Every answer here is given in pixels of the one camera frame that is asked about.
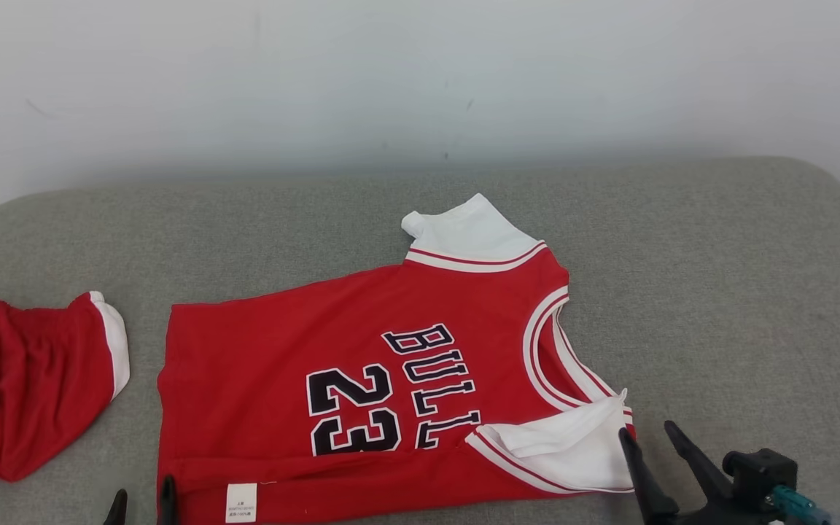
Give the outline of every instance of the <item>clothing tag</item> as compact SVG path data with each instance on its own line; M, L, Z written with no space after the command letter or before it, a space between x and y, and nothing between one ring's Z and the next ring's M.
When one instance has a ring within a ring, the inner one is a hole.
M226 523L254 523L257 483L230 483L226 491Z

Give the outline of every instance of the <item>jersey number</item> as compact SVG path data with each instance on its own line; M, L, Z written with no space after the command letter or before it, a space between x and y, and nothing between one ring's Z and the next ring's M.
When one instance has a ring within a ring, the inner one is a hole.
M370 388L349 378L343 371L333 368L307 375L307 395L310 401L310 415L319 416L339 410L339 395L346 397L355 406L370 406L383 403L391 397L391 378L382 365L368 365L363 375L370 382ZM340 452L393 451L400 444L400 427L397 414L387 408L369 411L370 425L348 429L346 439L336 436L343 434L343 422L340 416L320 419L310 441L313 455L323 456ZM369 436L369 426L375 429L378 437Z

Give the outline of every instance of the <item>basketball jersey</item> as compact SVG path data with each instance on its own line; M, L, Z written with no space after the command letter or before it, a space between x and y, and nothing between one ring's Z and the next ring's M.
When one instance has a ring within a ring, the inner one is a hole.
M173 307L158 474L184 525L631 491L631 412L574 355L546 243L481 194L402 226L400 265Z

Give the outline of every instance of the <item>white fabric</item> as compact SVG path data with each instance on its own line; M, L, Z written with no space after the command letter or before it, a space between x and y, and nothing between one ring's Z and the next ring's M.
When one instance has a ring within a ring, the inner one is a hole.
M112 354L112 399L123 391L131 376L128 359L128 337L125 335L125 322L119 311L107 305L100 292L90 292L90 302L99 310L103 317L103 328L106 330L106 344Z
M466 442L544 491L631 491L618 439L626 393L523 425L483 425Z
M481 193L439 215L411 212L400 226L416 239L412 249L471 262L502 262L537 245L536 239L508 222Z

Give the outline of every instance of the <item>clothing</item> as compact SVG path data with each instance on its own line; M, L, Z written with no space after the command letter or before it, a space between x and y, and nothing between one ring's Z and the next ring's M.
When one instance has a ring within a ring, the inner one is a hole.
M480 194L402 226L401 265L174 306L158 474L184 525L631 491L630 409L575 358L546 243Z
M128 379L123 318L102 293L65 309L0 301L0 478L18 481L62 451Z

